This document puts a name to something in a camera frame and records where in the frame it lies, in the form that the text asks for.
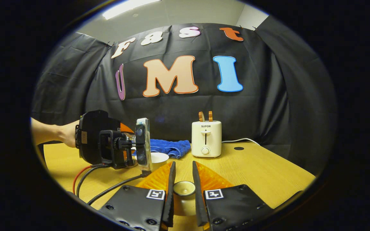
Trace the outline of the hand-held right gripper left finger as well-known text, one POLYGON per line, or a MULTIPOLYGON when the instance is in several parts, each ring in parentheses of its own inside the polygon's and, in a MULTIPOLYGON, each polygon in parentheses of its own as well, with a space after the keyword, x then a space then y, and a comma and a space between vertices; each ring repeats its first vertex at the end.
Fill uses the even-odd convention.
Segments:
POLYGON ((176 163, 169 162, 136 186, 123 185, 99 210, 129 230, 168 231, 173 226, 176 163))

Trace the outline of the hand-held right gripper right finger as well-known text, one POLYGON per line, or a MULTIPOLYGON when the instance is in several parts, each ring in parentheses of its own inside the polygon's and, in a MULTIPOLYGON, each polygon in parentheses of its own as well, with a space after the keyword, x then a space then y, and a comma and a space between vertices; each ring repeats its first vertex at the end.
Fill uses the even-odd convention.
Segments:
POLYGON ((233 185, 193 161, 197 225, 204 231, 248 231, 273 209, 246 184, 233 185))

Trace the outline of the yellow teacup lid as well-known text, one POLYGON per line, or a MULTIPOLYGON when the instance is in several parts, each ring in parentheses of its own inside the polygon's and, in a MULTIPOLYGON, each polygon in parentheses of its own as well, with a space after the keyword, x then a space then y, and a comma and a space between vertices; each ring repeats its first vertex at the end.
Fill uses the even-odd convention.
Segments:
POLYGON ((177 216, 196 215, 196 187, 189 181, 180 181, 173 186, 174 214, 177 216))

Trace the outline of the blue towel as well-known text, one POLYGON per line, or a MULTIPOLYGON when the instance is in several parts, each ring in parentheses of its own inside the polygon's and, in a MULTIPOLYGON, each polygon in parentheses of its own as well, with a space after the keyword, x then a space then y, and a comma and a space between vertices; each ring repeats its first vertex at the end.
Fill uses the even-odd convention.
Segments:
POLYGON ((180 159, 191 149, 191 143, 188 140, 166 141, 160 139, 150 139, 150 152, 163 153, 171 158, 180 159))

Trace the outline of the white toaster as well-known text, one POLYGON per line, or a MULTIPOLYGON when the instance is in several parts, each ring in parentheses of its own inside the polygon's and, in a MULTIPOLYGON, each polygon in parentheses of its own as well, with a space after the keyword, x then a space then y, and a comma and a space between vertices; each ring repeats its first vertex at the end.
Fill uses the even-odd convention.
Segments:
POLYGON ((222 123, 193 122, 191 124, 191 154, 201 158, 216 158, 222 152, 222 123))

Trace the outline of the black backdrop cloth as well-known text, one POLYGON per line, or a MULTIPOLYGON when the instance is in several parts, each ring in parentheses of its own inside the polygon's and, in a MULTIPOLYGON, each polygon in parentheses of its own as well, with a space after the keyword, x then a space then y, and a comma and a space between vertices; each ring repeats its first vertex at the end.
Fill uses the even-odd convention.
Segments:
POLYGON ((75 32, 42 68, 31 117, 65 125, 107 111, 150 137, 190 140, 199 111, 213 111, 222 138, 250 138, 318 174, 334 143, 337 104, 318 54, 269 16, 256 30, 217 23, 154 28, 110 45, 75 32))

